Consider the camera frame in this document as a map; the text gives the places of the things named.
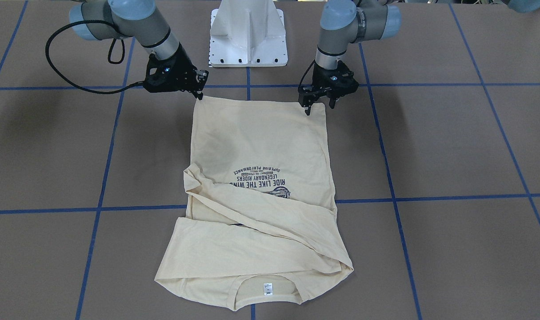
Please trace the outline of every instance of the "fabric fold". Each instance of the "fabric fold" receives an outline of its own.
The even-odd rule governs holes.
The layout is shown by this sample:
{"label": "fabric fold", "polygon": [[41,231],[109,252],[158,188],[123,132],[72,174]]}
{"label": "fabric fold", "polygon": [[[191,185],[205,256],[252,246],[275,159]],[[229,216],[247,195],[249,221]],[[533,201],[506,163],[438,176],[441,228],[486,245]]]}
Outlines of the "fabric fold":
{"label": "fabric fold", "polygon": [[[238,310],[276,300],[301,304],[345,279],[353,266],[336,225],[324,116],[322,104],[307,117],[293,103],[197,100],[184,171],[187,215],[176,222],[156,282],[188,300]],[[282,141],[266,150],[272,118],[283,122],[272,140],[305,123],[309,146]],[[248,136],[248,147],[236,151],[238,136]],[[213,162],[225,147],[235,154]],[[292,161],[305,150],[320,155],[311,166]],[[304,184],[304,176],[321,182]]]}

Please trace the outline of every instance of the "clothing label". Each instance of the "clothing label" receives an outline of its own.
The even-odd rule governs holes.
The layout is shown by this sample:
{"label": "clothing label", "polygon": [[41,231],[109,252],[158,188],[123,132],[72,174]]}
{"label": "clothing label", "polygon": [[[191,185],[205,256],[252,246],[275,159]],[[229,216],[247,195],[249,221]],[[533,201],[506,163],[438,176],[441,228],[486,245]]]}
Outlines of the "clothing label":
{"label": "clothing label", "polygon": [[274,294],[272,284],[264,284],[264,296],[271,296],[272,294]]}

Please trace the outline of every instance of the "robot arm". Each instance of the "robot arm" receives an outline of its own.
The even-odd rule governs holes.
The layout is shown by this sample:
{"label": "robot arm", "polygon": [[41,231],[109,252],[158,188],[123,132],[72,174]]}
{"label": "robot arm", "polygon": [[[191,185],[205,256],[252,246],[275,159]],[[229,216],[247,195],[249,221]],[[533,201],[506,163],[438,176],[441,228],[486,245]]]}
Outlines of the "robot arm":
{"label": "robot arm", "polygon": [[197,70],[172,33],[154,0],[94,0],[69,14],[71,23],[100,20],[113,24],[79,24],[73,30],[86,40],[131,36],[149,54],[144,88],[149,92],[189,91],[202,99],[208,71]]}
{"label": "robot arm", "polygon": [[519,13],[533,12],[540,8],[540,0],[501,0],[501,2]]}
{"label": "robot arm", "polygon": [[321,31],[315,54],[311,85],[300,85],[299,102],[310,115],[311,105],[320,97],[329,98],[329,106],[349,93],[359,83],[343,63],[349,43],[385,39],[400,29],[398,7],[391,0],[361,0],[359,6],[350,0],[329,0],[321,14]]}

